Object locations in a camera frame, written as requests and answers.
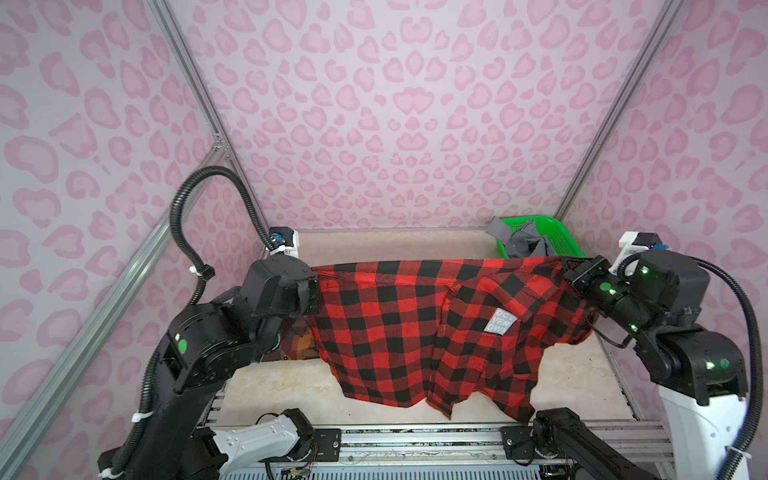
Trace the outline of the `green plastic basket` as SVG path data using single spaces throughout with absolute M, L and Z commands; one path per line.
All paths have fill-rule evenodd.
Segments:
M 558 220 L 548 216 L 523 216 L 501 218 L 510 230 L 515 233 L 527 222 L 532 221 L 538 234 L 548 240 L 556 255 L 583 258 L 584 253 L 574 240 L 568 229 Z

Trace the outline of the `red black plaid shirt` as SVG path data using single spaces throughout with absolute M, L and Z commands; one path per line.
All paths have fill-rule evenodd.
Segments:
M 322 266 L 320 313 L 304 318 L 348 398 L 450 415 L 481 393 L 524 423 L 545 350 L 582 342 L 595 321 L 564 259 Z

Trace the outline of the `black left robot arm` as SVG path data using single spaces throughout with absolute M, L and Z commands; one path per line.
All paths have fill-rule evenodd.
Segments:
M 218 479 L 256 462 L 308 457 L 314 428 L 296 408 L 235 431 L 199 421 L 239 369 L 277 349 L 285 325 L 318 310 L 317 274 L 284 254 L 254 262 L 241 286 L 182 310 L 147 364 L 127 439 L 99 456 L 100 478 Z

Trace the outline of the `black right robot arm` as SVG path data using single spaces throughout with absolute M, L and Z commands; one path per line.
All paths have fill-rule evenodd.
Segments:
M 720 278 L 743 311 L 750 352 L 698 324 L 710 278 Z M 670 250 L 634 253 L 612 269 L 597 256 L 566 266 L 567 283 L 627 333 L 659 388 L 671 428 L 678 479 L 746 479 L 748 449 L 762 410 L 762 357 L 754 308 L 720 267 Z

